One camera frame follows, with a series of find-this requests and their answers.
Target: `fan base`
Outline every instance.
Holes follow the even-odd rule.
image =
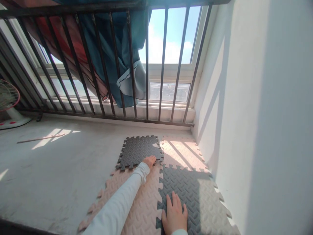
[[[26,123],[29,123],[31,120],[32,119],[29,117],[23,117],[19,120],[10,119],[4,122],[0,122],[0,130],[19,127],[25,125]]]

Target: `wooden stick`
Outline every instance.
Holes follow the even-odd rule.
[[[61,137],[61,136],[64,136],[64,135],[65,134],[57,134],[57,135],[42,137],[42,138],[38,138],[38,139],[23,140],[23,141],[17,142],[17,144],[25,143],[25,142],[31,142],[31,141],[35,141],[35,140],[43,140],[43,139],[50,139],[50,138],[54,138],[54,137]]]

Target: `metal railing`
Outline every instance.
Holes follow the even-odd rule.
[[[11,34],[13,35],[14,40],[16,41],[18,47],[20,48],[20,50],[22,51],[23,55],[25,56],[28,64],[31,67],[31,70],[34,72],[40,86],[42,87],[44,93],[46,94],[48,100],[50,101],[53,109],[49,109],[48,105],[46,104],[45,100],[42,98],[42,96],[40,95],[40,92],[38,91],[37,87],[35,86],[34,82],[32,81],[32,79],[30,78],[30,75],[27,73],[26,69],[24,68],[23,64],[20,62],[20,60],[18,59],[17,55],[14,52],[14,49],[11,47],[10,43],[8,42],[8,39],[6,38],[6,36],[4,35],[3,31],[0,30],[0,38],[5,42],[5,46],[9,49],[10,53],[12,54],[12,56],[14,57],[14,59],[18,62],[18,64],[13,64],[10,59],[8,58],[8,56],[6,55],[5,51],[3,49],[0,49],[0,55],[2,55],[5,60],[8,62],[8,65],[10,66],[10,68],[13,70],[13,72],[15,73],[15,75],[17,76],[19,82],[22,84],[22,86],[24,87],[24,92],[21,92],[22,98],[23,100],[25,100],[25,103],[27,104],[28,107],[32,107],[29,100],[26,98],[26,96],[30,97],[30,99],[32,100],[32,102],[35,104],[35,106],[37,107],[37,109],[27,109],[27,107],[25,107],[23,104],[20,105],[20,108],[22,110],[28,110],[28,111],[35,111],[35,112],[42,112],[42,113],[52,113],[52,114],[64,114],[64,115],[73,115],[73,116],[81,116],[81,117],[92,117],[92,118],[105,118],[105,119],[114,119],[114,120],[126,120],[126,121],[136,121],[136,122],[146,122],[146,123],[157,123],[157,124],[168,124],[168,125],[177,125],[177,126],[187,126],[187,127],[193,127],[194,124],[191,123],[186,123],[186,118],[187,118],[187,113],[188,113],[188,109],[189,109],[189,105],[190,105],[190,100],[191,100],[191,95],[192,95],[192,91],[193,91],[193,87],[195,84],[195,80],[196,80],[196,75],[197,75],[197,70],[198,70],[198,66],[199,66],[199,61],[200,61],[200,57],[201,57],[201,52],[203,49],[203,43],[204,43],[204,38],[205,38],[205,34],[206,34],[206,30],[208,27],[208,23],[209,23],[209,18],[210,18],[210,13],[212,10],[212,5],[219,5],[219,4],[226,4],[228,3],[230,0],[214,0],[214,1],[207,1],[207,0],[149,0],[149,1],[112,1],[112,2],[105,2],[105,3],[95,3],[95,4],[82,4],[82,5],[71,5],[71,6],[67,6],[67,5],[57,5],[57,6],[50,6],[50,7],[37,7],[37,8],[19,8],[19,9],[15,9],[15,10],[0,10],[0,18],[4,19],[7,27],[9,28]],[[186,29],[187,29],[187,22],[188,22],[188,16],[189,16],[189,9],[192,6],[207,6],[208,7],[208,11],[207,11],[207,15],[206,15],[206,19],[205,19],[205,23],[204,23],[204,28],[203,28],[203,32],[202,32],[202,37],[201,37],[201,42],[200,42],[200,47],[199,47],[199,53],[197,56],[197,60],[196,60],[196,65],[195,65],[195,69],[194,69],[194,75],[192,78],[192,82],[190,85],[190,90],[189,90],[189,94],[188,94],[188,98],[187,98],[187,104],[186,104],[186,109],[185,109],[185,114],[184,114],[184,118],[182,122],[173,122],[173,116],[174,116],[174,111],[175,111],[175,103],[176,103],[176,95],[177,95],[177,88],[178,88],[178,82],[179,82],[179,76],[180,76],[180,70],[181,70],[181,64],[182,64],[182,57],[183,57],[183,49],[184,49],[184,42],[185,42],[185,36],[186,36]],[[165,63],[165,47],[166,47],[166,35],[167,35],[167,22],[168,22],[168,11],[169,8],[176,8],[176,7],[186,7],[186,15],[185,15],[185,21],[184,21],[184,27],[183,27],[183,36],[182,36],[182,43],[181,43],[181,50],[180,50],[180,56],[179,56],[179,62],[178,62],[178,72],[177,72],[177,78],[176,78],[176,86],[175,86],[175,92],[174,92],[174,99],[173,99],[173,105],[172,105],[172,111],[171,111],[171,118],[170,121],[161,121],[161,104],[162,104],[162,92],[163,92],[163,80],[164,80],[164,63]],[[136,106],[136,89],[135,89],[135,80],[134,80],[134,68],[133,68],[133,54],[132,54],[132,37],[131,37],[131,24],[130,24],[130,11],[133,10],[145,10],[150,11],[152,9],[165,9],[165,22],[164,22],[164,39],[163,39],[163,55],[162,55],[162,67],[161,67],[161,86],[160,86],[160,101],[159,101],[159,111],[158,111],[158,120],[150,120],[149,119],[149,107],[148,107],[148,76],[149,76],[149,50],[148,50],[148,45],[149,45],[149,37],[148,37],[148,25],[149,25],[149,14],[146,14],[146,19],[145,19],[145,43],[146,43],[146,119],[138,119],[137,117],[137,106]],[[135,114],[135,118],[129,118],[126,116],[126,109],[125,109],[125,104],[124,104],[124,98],[123,98],[123,94],[122,92],[120,92],[121,94],[121,102],[122,102],[122,109],[123,109],[123,117],[118,117],[115,114],[115,109],[114,109],[114,104],[113,104],[113,99],[112,99],[112,94],[111,94],[111,90],[110,90],[110,85],[109,85],[109,79],[108,79],[108,75],[107,75],[107,70],[106,70],[106,65],[105,65],[105,61],[104,61],[104,55],[102,52],[102,46],[101,46],[101,41],[100,41],[100,36],[99,36],[99,31],[98,31],[98,25],[96,23],[95,20],[95,14],[98,13],[108,13],[109,14],[109,19],[110,19],[110,27],[111,27],[111,35],[112,35],[112,41],[113,41],[113,45],[114,45],[114,53],[115,53],[115,63],[116,63],[116,69],[117,69],[117,75],[118,77],[121,76],[120,74],[120,69],[119,69],[119,62],[118,62],[118,52],[117,52],[117,46],[116,46],[116,38],[115,38],[115,31],[114,31],[114,26],[113,26],[113,19],[112,19],[112,13],[113,12],[126,12],[127,14],[127,28],[128,28],[128,41],[129,41],[129,57],[130,57],[130,75],[131,75],[131,80],[132,80],[132,91],[133,91],[133,99],[134,99],[134,114]],[[98,88],[98,84],[97,84],[97,80],[95,77],[95,71],[94,71],[94,67],[92,65],[92,61],[90,58],[90,54],[89,54],[89,50],[87,47],[87,43],[86,43],[86,38],[84,35],[84,30],[82,27],[82,23],[80,21],[79,16],[82,14],[91,14],[92,19],[93,19],[93,25],[94,25],[94,31],[96,34],[96,40],[97,40],[97,46],[99,48],[99,52],[100,52],[100,58],[101,58],[101,64],[102,64],[102,68],[103,68],[103,72],[104,72],[104,77],[105,77],[105,84],[108,90],[108,97],[110,100],[110,105],[111,105],[111,109],[112,109],[112,115],[106,115],[105,111],[104,111],[104,107],[103,107],[103,103],[102,103],[102,99],[101,99],[101,95],[100,95],[100,91]],[[73,46],[73,42],[67,27],[67,24],[65,22],[65,16],[67,15],[72,15],[75,20],[76,23],[78,25],[79,28],[79,33],[82,39],[82,44],[83,44],[83,48],[86,54],[86,58],[87,58],[87,63],[91,72],[91,79],[94,83],[95,86],[95,90],[97,92],[97,98],[99,101],[99,106],[101,108],[101,113],[102,115],[98,115],[95,113],[91,98],[89,96],[88,90],[87,90],[87,85],[86,82],[84,80],[83,77],[83,73],[82,70],[80,68],[80,64],[77,58],[77,54],[75,52],[74,46]],[[72,75],[70,73],[70,69],[68,67],[68,64],[65,60],[65,56],[62,52],[62,49],[60,47],[59,41],[57,39],[57,36],[55,34],[55,31],[53,29],[53,26],[51,24],[50,21],[50,17],[51,16],[58,16],[60,17],[60,20],[62,22],[62,27],[64,29],[64,33],[71,51],[71,54],[73,56],[74,62],[75,62],[75,66],[76,69],[78,71],[78,74],[81,78],[81,82],[84,88],[84,91],[86,93],[87,96],[87,100],[91,109],[91,113],[92,114],[87,114],[84,106],[82,104],[81,98],[77,92],[77,89],[75,87]],[[57,52],[59,53],[59,56],[61,58],[61,61],[64,65],[66,74],[68,76],[68,79],[70,80],[70,83],[72,85],[72,88],[74,90],[75,96],[77,98],[77,101],[79,103],[79,106],[81,107],[81,113],[77,112],[75,109],[75,106],[73,105],[71,98],[69,97],[69,94],[67,92],[67,89],[62,81],[61,75],[58,71],[58,68],[51,56],[51,53],[49,51],[49,48],[46,44],[46,41],[44,39],[44,36],[36,22],[36,18],[37,17],[44,17],[45,21],[48,25],[48,28],[50,30],[51,36],[53,38],[53,41],[55,43]],[[58,99],[58,102],[61,105],[61,110],[57,107],[55,100],[51,97],[51,95],[49,94],[43,80],[41,79],[40,75],[38,74],[34,64],[32,63],[23,43],[21,42],[20,38],[18,37],[17,33],[15,32],[11,22],[9,21],[9,19],[11,18],[16,18],[23,30],[23,33],[25,34],[25,37],[35,55],[35,57],[37,58],[45,76],[47,77],[47,80],[50,84],[50,86],[52,87],[53,92],[56,94],[56,97]],[[69,102],[69,105],[71,107],[72,112],[69,112],[66,110],[66,107],[64,105],[64,103],[62,102],[62,99],[60,97],[60,95],[58,94],[58,91],[56,90],[56,87],[51,79],[51,76],[49,74],[49,72],[47,71],[44,62],[42,61],[31,37],[30,34],[28,33],[26,26],[24,24],[24,19],[28,18],[31,20],[31,22],[34,24],[36,32],[39,36],[40,39],[40,43],[41,45],[45,48],[47,55],[49,57],[49,60],[51,62],[51,65],[53,67],[53,70],[57,76],[58,81],[61,84],[62,89],[64,90],[65,96]],[[21,75],[16,71],[15,67],[19,66],[20,69],[23,71],[23,73],[26,75],[26,80],[25,81],[23,79],[23,77],[21,77]],[[6,74],[6,76],[9,76],[8,73],[6,73],[6,68],[4,66],[3,63],[0,63],[0,73],[3,72]],[[13,85],[17,85],[13,79],[10,79],[11,82],[13,82]],[[28,82],[30,84],[30,86],[32,87],[32,89],[35,91],[35,93],[33,94],[29,89],[28,86],[25,84],[26,82]],[[39,100],[41,101],[41,103],[39,103],[37,101],[37,99],[34,96],[38,96]]]

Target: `pink foam mat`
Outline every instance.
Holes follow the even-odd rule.
[[[189,171],[209,173],[200,149],[195,140],[182,137],[164,136],[161,142],[161,148],[164,152],[163,166],[169,168],[173,165],[176,169],[186,168]]]
[[[153,166],[150,174],[147,176],[146,183],[139,188],[121,234],[161,234],[161,229],[156,229],[156,218],[161,219],[162,214],[161,210],[157,210],[157,202],[162,200],[158,192],[159,188],[163,188],[163,184],[159,183],[159,178],[163,178],[163,174],[160,173],[162,168],[158,163]],[[114,172],[113,177],[106,182],[106,189],[99,192],[98,202],[93,203],[89,208],[89,217],[80,223],[79,232],[89,226],[92,219],[129,178],[132,172],[132,170],[128,169]]]

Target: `concrete floor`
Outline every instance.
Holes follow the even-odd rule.
[[[17,141],[65,136],[17,144]],[[43,118],[0,131],[0,218],[59,234],[79,223],[110,178],[128,136],[192,137],[190,131]]]

